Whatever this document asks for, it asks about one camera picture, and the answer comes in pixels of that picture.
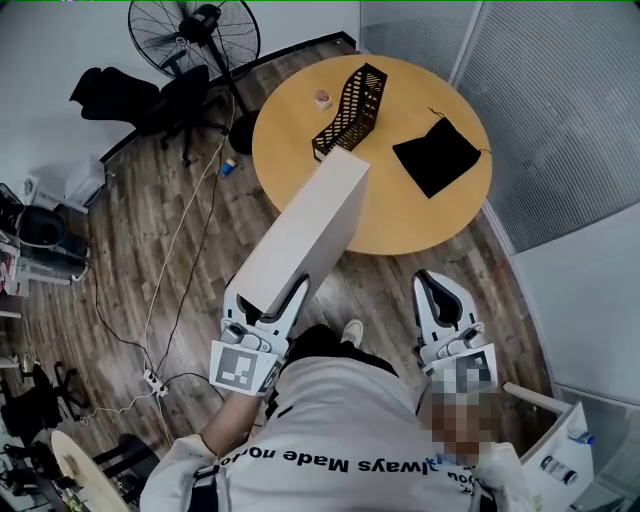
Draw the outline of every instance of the black mesh file holder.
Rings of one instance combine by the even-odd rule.
[[[344,84],[338,113],[311,141],[313,156],[324,160],[334,146],[355,148],[376,124],[387,75],[371,64],[358,68]]]

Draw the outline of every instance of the table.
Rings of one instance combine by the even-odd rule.
[[[69,436],[54,431],[51,446],[62,474],[85,489],[92,512],[130,512],[116,486]]]
[[[554,412],[564,411],[545,435],[524,454],[520,462],[536,512],[565,512],[594,479],[591,446],[576,443],[567,435],[570,428],[588,430],[582,403],[570,406],[511,383],[505,384],[504,389],[543,408]],[[565,485],[545,473],[540,465],[547,455],[577,471],[577,480],[571,485]]]
[[[431,199],[400,164],[392,146],[424,136],[442,112],[477,149],[490,150],[473,109],[444,80],[408,62],[378,55],[349,55],[313,64],[288,78],[269,96],[253,135],[260,184],[282,211],[317,167],[311,139],[331,123],[344,83],[364,63],[388,75],[376,126],[353,152],[371,164],[360,223],[349,250],[406,254],[438,245],[460,232],[478,213],[491,183],[491,154]],[[333,105],[320,110],[318,89]]]

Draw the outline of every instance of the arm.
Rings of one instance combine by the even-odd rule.
[[[262,397],[231,393],[200,436],[207,448],[222,457],[240,446],[251,431]]]

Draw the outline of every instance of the white cable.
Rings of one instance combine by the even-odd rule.
[[[137,401],[139,398],[149,398],[150,396],[152,396],[152,395],[154,395],[154,394],[155,394],[155,391],[152,391],[152,392],[151,392],[151,393],[149,393],[148,395],[141,395],[141,396],[137,396],[137,397],[135,397],[135,398],[131,401],[131,403],[129,404],[129,407],[123,407],[122,409],[112,409],[112,408],[110,408],[110,407],[98,407],[98,408],[96,408],[96,410],[95,410],[95,411],[93,411],[91,414],[89,414],[89,416],[82,416],[82,417],[80,418],[80,423],[82,423],[84,426],[89,425],[89,420],[90,420],[91,418],[93,418],[93,417],[98,413],[98,411],[115,412],[116,414],[122,414],[122,413],[123,413],[123,412],[125,412],[125,411],[129,411],[129,410],[131,410],[131,408],[133,407],[133,404],[135,404],[135,403],[136,403],[136,401]]]
[[[162,420],[162,426],[164,427],[164,435],[167,436],[167,442],[169,443],[169,447],[173,444],[173,438],[171,434],[169,434],[169,429],[167,428],[167,424],[164,421],[164,416],[162,415],[162,405],[160,404],[160,397],[156,394],[156,402],[158,402],[158,411],[160,411],[160,419]]]
[[[235,117],[235,113],[236,113],[236,101],[235,101],[235,98],[233,98],[232,99],[232,110],[231,110],[231,122],[229,123],[229,128],[231,128],[231,125],[233,124],[233,118]],[[143,335],[142,343],[144,343],[144,347],[145,347],[145,350],[147,352],[145,353],[144,362],[142,364],[142,371],[143,372],[147,369],[147,358],[150,358],[150,356],[148,355],[149,354],[149,340],[147,339],[147,332],[149,331],[149,325],[151,324],[151,314],[153,313],[153,306],[154,306],[154,304],[156,302],[156,298],[158,297],[158,292],[160,291],[160,282],[162,281],[162,276],[164,275],[164,271],[167,268],[167,264],[169,263],[169,259],[171,258],[171,253],[173,251],[173,246],[176,243],[176,238],[178,238],[178,233],[180,232],[180,229],[182,228],[182,224],[184,223],[184,219],[187,217],[187,212],[189,211],[189,208],[191,207],[191,204],[195,200],[196,195],[198,194],[198,190],[200,189],[200,185],[204,181],[204,179],[205,179],[205,177],[207,175],[207,172],[209,171],[209,168],[211,167],[211,165],[213,165],[213,162],[216,159],[216,156],[218,156],[218,153],[220,152],[220,150],[222,149],[222,146],[224,146],[224,143],[227,140],[227,136],[228,135],[224,136],[224,139],[222,139],[222,142],[218,146],[218,149],[216,149],[215,153],[211,157],[211,160],[209,161],[209,164],[204,168],[202,176],[200,176],[200,180],[198,181],[198,184],[196,185],[196,189],[193,191],[193,195],[191,196],[191,199],[189,199],[189,202],[187,203],[187,207],[184,209],[184,212],[182,214],[182,218],[180,219],[180,223],[178,224],[178,228],[176,229],[176,232],[174,233],[173,238],[171,239],[171,244],[169,244],[169,250],[167,251],[167,257],[165,258],[164,263],[162,264],[162,269],[160,270],[160,275],[158,276],[158,284],[156,285],[156,289],[153,292],[153,298],[151,299],[151,305],[149,306],[149,314],[147,315],[147,322],[146,322],[146,324],[144,326],[144,335]]]

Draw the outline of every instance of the black pants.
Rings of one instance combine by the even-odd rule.
[[[388,362],[380,359],[378,356],[366,354],[362,350],[358,350],[353,343],[340,343],[338,335],[326,325],[314,325],[296,338],[295,344],[289,352],[287,362],[282,367],[284,370],[288,365],[305,357],[347,357],[355,359],[361,363],[381,368],[396,377],[398,374]]]

